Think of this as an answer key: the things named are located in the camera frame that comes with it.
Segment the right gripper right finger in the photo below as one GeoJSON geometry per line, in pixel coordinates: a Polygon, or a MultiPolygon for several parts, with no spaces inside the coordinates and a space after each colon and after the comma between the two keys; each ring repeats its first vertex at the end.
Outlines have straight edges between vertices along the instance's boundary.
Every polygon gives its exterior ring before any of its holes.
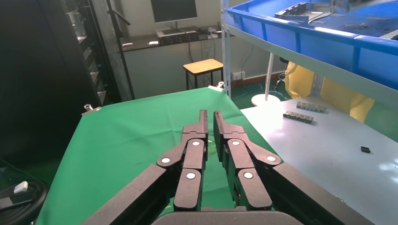
{"type": "Polygon", "coordinates": [[[300,225],[368,225],[370,221],[276,154],[253,143],[243,127],[214,112],[214,138],[237,206],[274,211],[300,225]]]}

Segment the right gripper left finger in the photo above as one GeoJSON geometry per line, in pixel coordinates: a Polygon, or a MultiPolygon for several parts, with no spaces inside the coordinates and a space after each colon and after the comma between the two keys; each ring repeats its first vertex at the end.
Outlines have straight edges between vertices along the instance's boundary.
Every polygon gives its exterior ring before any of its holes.
{"type": "Polygon", "coordinates": [[[199,211],[208,148],[207,111],[183,127],[181,142],[88,217],[85,225],[150,225],[173,198],[176,211],[199,211]]]}

